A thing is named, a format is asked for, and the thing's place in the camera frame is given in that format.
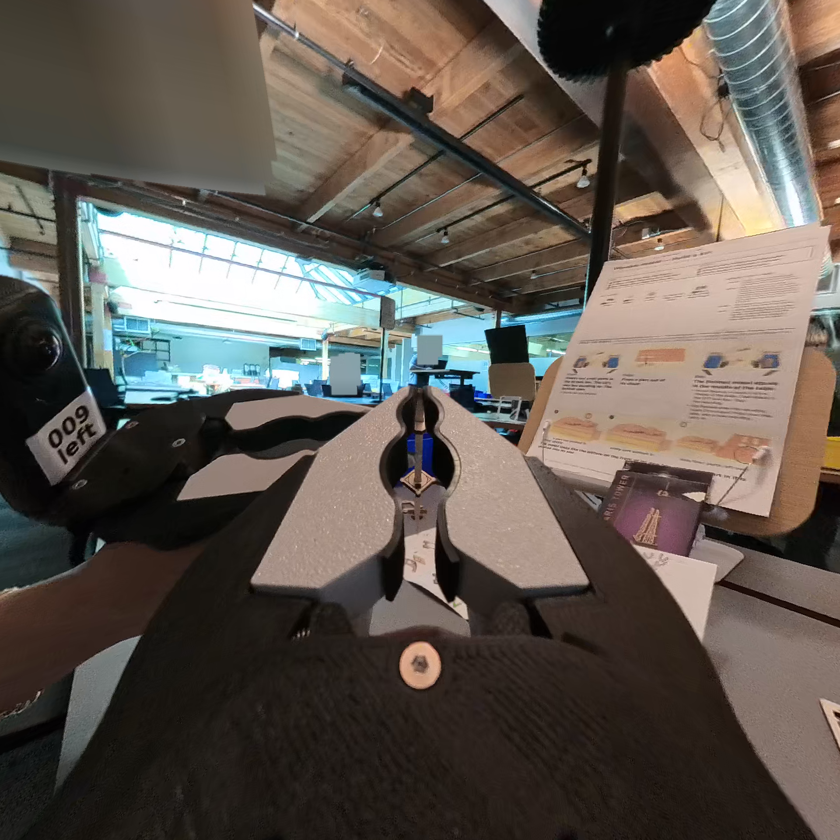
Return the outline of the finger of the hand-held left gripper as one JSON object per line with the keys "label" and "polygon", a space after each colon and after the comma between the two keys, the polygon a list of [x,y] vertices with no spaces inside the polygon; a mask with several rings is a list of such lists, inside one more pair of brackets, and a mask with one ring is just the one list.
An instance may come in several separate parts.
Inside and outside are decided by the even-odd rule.
{"label": "finger of the hand-held left gripper", "polygon": [[261,492],[296,463],[315,454],[314,451],[299,451],[271,459],[252,458],[245,454],[225,455],[190,476],[177,500],[194,501]]}
{"label": "finger of the hand-held left gripper", "polygon": [[321,397],[237,402],[224,417],[224,454],[278,455],[319,448],[367,414],[369,406]]}

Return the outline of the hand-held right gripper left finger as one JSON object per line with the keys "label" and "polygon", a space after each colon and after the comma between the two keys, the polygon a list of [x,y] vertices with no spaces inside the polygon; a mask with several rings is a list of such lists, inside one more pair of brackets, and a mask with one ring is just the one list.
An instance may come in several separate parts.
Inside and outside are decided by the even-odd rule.
{"label": "hand-held right gripper left finger", "polygon": [[320,447],[253,574],[259,595],[340,605],[364,634],[421,624],[421,595],[403,583],[404,537],[389,457],[410,428],[404,388]]}

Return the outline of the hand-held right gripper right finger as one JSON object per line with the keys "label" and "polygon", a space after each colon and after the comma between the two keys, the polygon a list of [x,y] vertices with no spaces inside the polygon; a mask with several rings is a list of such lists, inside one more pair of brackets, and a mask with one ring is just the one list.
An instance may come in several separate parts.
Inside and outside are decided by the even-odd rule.
{"label": "hand-held right gripper right finger", "polygon": [[436,388],[420,389],[437,504],[437,583],[467,607],[477,635],[506,603],[590,588],[579,558],[522,452]]}

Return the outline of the wooden model spire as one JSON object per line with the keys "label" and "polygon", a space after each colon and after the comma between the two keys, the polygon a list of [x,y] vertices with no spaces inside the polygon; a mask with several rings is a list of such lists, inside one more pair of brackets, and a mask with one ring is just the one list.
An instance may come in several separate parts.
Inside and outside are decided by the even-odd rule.
{"label": "wooden model spire", "polygon": [[409,404],[409,424],[406,431],[406,443],[413,444],[412,451],[406,451],[406,473],[400,478],[400,487],[409,491],[409,500],[401,502],[402,513],[415,524],[427,517],[424,506],[424,494],[437,483],[424,468],[424,440],[427,432],[427,411],[424,389],[413,385]]}

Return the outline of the grey desk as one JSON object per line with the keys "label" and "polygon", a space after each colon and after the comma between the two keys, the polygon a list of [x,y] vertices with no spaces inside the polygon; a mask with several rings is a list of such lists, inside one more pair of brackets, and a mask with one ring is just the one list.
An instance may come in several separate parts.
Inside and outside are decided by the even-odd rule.
{"label": "grey desk", "polygon": [[[838,747],[820,702],[838,702],[838,575],[743,549],[710,599],[705,644],[753,747],[818,838],[838,838]],[[73,678],[59,789],[87,747],[140,634],[172,582],[128,582],[129,565],[92,591],[127,595]]]}

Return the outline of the purple model kit card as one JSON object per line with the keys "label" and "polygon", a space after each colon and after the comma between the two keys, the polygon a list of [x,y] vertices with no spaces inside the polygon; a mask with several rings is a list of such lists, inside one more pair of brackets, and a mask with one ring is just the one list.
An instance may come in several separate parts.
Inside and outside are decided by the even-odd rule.
{"label": "purple model kit card", "polygon": [[706,471],[627,461],[598,512],[635,547],[687,557],[712,479]]}

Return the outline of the rounded plywood board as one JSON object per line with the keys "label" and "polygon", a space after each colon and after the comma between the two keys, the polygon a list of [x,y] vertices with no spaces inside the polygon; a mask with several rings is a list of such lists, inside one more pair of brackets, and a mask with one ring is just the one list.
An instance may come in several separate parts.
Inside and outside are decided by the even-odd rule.
{"label": "rounded plywood board", "polygon": [[537,394],[537,378],[530,362],[494,363],[488,367],[489,394],[494,399],[515,397],[532,403]]}

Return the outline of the white ceiling projector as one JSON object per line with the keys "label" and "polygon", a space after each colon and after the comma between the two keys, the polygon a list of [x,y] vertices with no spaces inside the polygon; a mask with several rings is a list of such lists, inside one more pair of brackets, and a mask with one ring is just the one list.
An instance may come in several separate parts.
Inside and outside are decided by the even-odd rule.
{"label": "white ceiling projector", "polygon": [[393,272],[381,263],[369,262],[360,267],[354,275],[353,288],[375,295],[388,295],[398,287]]}

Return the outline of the folded assembly instruction sheet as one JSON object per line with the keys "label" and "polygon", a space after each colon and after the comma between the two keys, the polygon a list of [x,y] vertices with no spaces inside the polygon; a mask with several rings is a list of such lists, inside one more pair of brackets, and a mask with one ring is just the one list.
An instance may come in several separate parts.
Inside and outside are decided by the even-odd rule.
{"label": "folded assembly instruction sheet", "polygon": [[[459,598],[445,600],[437,582],[435,548],[437,530],[428,528],[406,534],[404,580],[394,600],[387,605],[392,615],[385,620],[387,633],[430,627],[469,637],[476,615]],[[717,567],[656,549],[636,547],[679,605],[699,639],[703,639]]]}

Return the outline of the black monitor screen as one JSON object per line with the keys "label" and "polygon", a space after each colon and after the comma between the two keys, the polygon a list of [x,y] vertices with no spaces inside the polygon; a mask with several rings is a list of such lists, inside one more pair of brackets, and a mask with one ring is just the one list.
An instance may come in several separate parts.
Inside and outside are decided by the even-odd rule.
{"label": "black monitor screen", "polygon": [[524,324],[485,330],[490,365],[529,362],[529,337]]}

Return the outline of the black pole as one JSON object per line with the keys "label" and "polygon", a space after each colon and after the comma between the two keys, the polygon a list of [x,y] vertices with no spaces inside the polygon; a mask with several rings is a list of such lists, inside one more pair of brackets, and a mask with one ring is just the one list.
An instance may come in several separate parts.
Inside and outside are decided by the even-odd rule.
{"label": "black pole", "polygon": [[591,216],[591,250],[586,269],[584,305],[592,296],[613,241],[613,217],[620,169],[628,66],[617,62],[606,77],[595,200]]}

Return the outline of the metal ceiling pipe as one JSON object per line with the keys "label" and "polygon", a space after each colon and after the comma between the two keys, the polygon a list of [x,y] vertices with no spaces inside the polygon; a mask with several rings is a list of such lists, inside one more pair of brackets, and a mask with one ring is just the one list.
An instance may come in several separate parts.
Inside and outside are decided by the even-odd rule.
{"label": "metal ceiling pipe", "polygon": [[277,41],[279,37],[286,36],[293,42],[298,43],[305,49],[310,50],[314,55],[322,60],[325,60],[331,67],[341,70],[355,70],[354,62],[351,59],[341,60],[332,52],[321,47],[317,42],[301,33],[295,24],[289,24],[280,19],[274,13],[266,10],[259,2],[251,2],[255,17],[258,22],[265,26],[265,30],[261,38],[268,37],[269,40]]}

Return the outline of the black pleated disc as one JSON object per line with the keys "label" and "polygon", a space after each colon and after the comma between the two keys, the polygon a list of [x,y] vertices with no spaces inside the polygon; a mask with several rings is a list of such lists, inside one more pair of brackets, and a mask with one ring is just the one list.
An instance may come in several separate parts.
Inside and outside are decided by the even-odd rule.
{"label": "black pleated disc", "polygon": [[536,36],[542,61],[567,81],[660,60],[700,26],[713,1],[542,1]]}

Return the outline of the black track light rail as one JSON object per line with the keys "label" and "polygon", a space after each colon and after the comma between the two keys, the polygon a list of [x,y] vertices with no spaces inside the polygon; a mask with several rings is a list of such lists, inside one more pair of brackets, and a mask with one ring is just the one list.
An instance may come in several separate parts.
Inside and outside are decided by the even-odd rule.
{"label": "black track light rail", "polygon": [[389,119],[397,121],[421,140],[432,144],[437,151],[467,165],[506,194],[526,204],[572,235],[591,242],[592,235],[582,223],[356,69],[344,69],[342,87],[355,98],[366,102]]}

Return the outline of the silver air duct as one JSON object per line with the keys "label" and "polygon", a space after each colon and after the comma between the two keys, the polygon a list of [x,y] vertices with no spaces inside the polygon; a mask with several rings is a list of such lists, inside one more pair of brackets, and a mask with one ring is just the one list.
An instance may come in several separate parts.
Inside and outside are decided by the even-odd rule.
{"label": "silver air duct", "polygon": [[788,4],[717,1],[704,26],[742,131],[785,225],[821,223]]}

